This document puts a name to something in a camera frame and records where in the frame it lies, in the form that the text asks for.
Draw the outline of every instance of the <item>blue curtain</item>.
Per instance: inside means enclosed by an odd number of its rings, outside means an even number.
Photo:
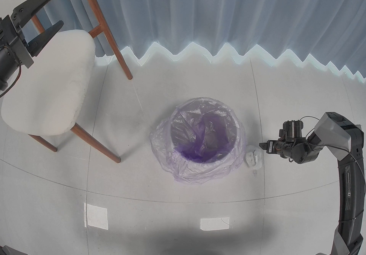
[[[173,54],[190,42],[216,55],[230,43],[240,55],[256,44],[277,58],[291,49],[326,65],[346,65],[366,77],[366,0],[98,0],[120,49],[141,58],[153,42]],[[45,26],[97,25],[86,0],[53,0],[39,14]],[[35,35],[33,26],[27,36]],[[98,36],[97,55],[112,51]]]

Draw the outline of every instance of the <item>trash bin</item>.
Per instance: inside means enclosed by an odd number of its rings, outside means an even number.
[[[202,184],[237,169],[245,156],[245,130],[234,111],[200,97],[176,107],[150,134],[154,155],[177,181]]]

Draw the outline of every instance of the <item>purple plastic bag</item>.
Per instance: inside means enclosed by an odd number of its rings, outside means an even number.
[[[245,156],[245,130],[234,111],[211,98],[176,108],[150,134],[154,155],[180,182],[204,183],[237,169]]]

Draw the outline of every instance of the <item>clear plastic wrapper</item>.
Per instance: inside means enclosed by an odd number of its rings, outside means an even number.
[[[243,162],[245,130],[234,111],[215,99],[177,106],[150,134],[154,155],[177,181],[202,184],[222,178]]]

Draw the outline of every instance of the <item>crumpled plastic bag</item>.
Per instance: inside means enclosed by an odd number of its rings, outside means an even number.
[[[202,184],[222,178],[243,162],[245,130],[227,105],[200,97],[177,106],[150,134],[151,148],[174,179]]]

